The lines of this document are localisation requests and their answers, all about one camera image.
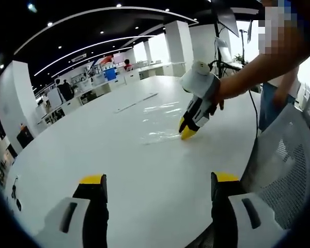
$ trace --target jeans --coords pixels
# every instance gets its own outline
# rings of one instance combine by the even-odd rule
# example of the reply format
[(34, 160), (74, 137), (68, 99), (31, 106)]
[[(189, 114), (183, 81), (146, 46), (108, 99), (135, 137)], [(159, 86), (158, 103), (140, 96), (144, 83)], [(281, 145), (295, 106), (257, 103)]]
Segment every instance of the jeans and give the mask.
[(273, 104), (273, 96), (277, 87), (263, 83), (263, 90), (260, 98), (260, 115), (259, 115), (259, 129), (263, 132), (268, 126), (278, 117), (284, 107), (291, 103), (294, 105), (295, 98), (287, 95), (284, 106), (278, 108)]

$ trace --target mesh chair back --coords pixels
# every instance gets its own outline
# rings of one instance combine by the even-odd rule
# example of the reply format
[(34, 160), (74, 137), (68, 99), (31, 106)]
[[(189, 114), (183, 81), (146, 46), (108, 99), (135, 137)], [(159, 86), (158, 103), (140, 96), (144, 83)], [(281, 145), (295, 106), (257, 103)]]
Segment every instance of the mesh chair back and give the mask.
[(289, 229), (310, 195), (310, 130), (291, 104), (257, 138), (241, 182)]

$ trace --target ceiling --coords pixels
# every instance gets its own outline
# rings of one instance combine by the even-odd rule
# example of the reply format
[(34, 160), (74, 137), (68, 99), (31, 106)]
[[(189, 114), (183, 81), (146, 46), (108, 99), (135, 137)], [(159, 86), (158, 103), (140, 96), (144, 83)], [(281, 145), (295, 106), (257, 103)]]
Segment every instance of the ceiling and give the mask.
[[(261, 9), (261, 4), (257, 0), (223, 1), (230, 7)], [(28, 9), (27, 5), (29, 3), (34, 4), (37, 13), (33, 13)], [(146, 7), (162, 10), (162, 12), (116, 8), (118, 3), (121, 3), (123, 7)], [(154, 26), (163, 25), (174, 20), (186, 21), (194, 25), (213, 23), (211, 6), (212, 4), (207, 0), (194, 0), (193, 4), (190, 1), (168, 0), (83, 2), (71, 0), (0, 0), (0, 64), (7, 66), (12, 59), (28, 63), (32, 84), (40, 89), (40, 84), (52, 82), (52, 75), (72, 65), (72, 63), (68, 63), (72, 58), (83, 53), (86, 53), (87, 57), (91, 57), (118, 49), (131, 39), (109, 42), (82, 50), (58, 61), (37, 76), (34, 76), (43, 67), (62, 56), (95, 43), (137, 36)], [(107, 7), (113, 7), (113, 9), (85, 13), (56, 24), (56, 22), (71, 15)], [(163, 11), (166, 8), (170, 9), (170, 12), (190, 18), (190, 20)], [(197, 18), (198, 24), (192, 20), (194, 18)], [(250, 20), (250, 18), (257, 19), (258, 17), (250, 14), (236, 14), (236, 18), (238, 20)], [(47, 28), (48, 22), (54, 24)], [(14, 55), (14, 52), (21, 45), (44, 28), (47, 29)], [(163, 29), (158, 28), (150, 32), (149, 35), (156, 35), (161, 32), (163, 32)], [(138, 39), (135, 42), (138, 43), (146, 39)]]

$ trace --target round table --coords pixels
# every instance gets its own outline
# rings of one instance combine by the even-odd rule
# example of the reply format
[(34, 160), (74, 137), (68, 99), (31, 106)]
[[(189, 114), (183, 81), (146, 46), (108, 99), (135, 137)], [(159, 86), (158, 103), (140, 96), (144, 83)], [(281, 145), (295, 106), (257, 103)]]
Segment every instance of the round table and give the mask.
[[(107, 175), (108, 247), (185, 247), (212, 222), (211, 172), (241, 177), (256, 117), (249, 94), (227, 100), (198, 133), (177, 136), (192, 95), (178, 78), (153, 76), (106, 94), (44, 130), (17, 157), (6, 194), (19, 176), (22, 227), (35, 236), (79, 180)], [(147, 100), (143, 98), (158, 93)], [(259, 104), (259, 94), (253, 94)], [(137, 103), (121, 112), (119, 110)]]

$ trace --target blue bin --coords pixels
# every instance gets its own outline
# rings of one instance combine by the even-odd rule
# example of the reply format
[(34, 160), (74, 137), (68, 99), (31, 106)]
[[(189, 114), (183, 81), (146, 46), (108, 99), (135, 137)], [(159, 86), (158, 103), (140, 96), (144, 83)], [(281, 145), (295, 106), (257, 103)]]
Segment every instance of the blue bin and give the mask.
[(115, 68), (110, 68), (104, 71), (108, 81), (113, 80), (116, 78)]

